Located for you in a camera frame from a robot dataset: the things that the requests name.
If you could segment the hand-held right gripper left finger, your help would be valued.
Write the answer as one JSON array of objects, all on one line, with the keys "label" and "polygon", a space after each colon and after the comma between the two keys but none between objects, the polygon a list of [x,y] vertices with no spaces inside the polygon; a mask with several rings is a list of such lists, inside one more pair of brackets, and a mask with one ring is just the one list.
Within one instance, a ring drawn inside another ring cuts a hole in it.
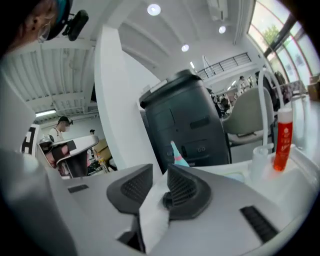
[{"label": "hand-held right gripper left finger", "polygon": [[55,256],[141,256],[139,209],[153,185],[151,164],[63,179],[47,173],[50,253]]}]

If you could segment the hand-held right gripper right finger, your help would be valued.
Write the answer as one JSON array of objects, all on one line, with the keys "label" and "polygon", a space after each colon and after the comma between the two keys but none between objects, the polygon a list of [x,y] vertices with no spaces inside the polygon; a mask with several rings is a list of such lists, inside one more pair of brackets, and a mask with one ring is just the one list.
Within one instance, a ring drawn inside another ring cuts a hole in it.
[{"label": "hand-held right gripper right finger", "polygon": [[150,256],[275,255],[295,231],[293,219],[243,182],[170,164],[164,230]]}]

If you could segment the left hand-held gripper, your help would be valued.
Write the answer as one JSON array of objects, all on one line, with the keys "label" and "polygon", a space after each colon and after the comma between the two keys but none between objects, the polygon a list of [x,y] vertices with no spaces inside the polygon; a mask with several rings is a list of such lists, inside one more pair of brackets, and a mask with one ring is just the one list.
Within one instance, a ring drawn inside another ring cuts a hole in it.
[{"label": "left hand-held gripper", "polygon": [[[33,156],[45,167],[57,166],[61,177],[79,178],[88,175],[86,151],[98,142],[99,138],[96,135],[86,135],[54,142],[51,135],[43,134],[40,125],[32,124],[26,133],[20,152]],[[54,159],[52,149],[65,145],[67,145],[69,152],[64,154],[62,149],[57,149]]]}]

